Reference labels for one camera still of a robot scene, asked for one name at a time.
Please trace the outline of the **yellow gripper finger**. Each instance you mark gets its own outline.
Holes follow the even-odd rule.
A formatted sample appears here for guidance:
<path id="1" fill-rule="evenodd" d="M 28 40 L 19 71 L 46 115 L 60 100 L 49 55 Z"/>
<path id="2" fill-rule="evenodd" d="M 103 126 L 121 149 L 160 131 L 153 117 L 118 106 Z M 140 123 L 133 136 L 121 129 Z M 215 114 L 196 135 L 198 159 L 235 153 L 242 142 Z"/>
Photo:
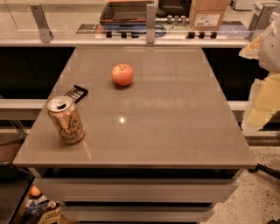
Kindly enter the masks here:
<path id="1" fill-rule="evenodd" d="M 239 52 L 239 56 L 249 60 L 258 60 L 262 37 L 263 35 L 260 34 L 249 45 L 243 47 Z"/>
<path id="2" fill-rule="evenodd" d="M 280 110 L 280 73 L 270 73 L 264 80 L 255 79 L 249 93 L 241 129 L 247 133 L 261 130 Z"/>

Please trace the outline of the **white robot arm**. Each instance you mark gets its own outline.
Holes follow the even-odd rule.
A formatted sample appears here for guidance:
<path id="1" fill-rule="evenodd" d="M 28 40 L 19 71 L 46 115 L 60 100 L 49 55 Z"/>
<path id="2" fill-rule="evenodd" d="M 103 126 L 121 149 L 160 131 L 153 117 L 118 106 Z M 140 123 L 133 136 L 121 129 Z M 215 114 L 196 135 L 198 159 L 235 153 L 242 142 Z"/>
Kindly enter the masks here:
<path id="1" fill-rule="evenodd" d="M 261 130 L 280 110 L 280 16 L 242 48 L 239 55 L 258 60 L 260 68 L 269 72 L 263 80 L 254 80 L 241 122 L 241 129 L 245 133 L 254 133 Z"/>

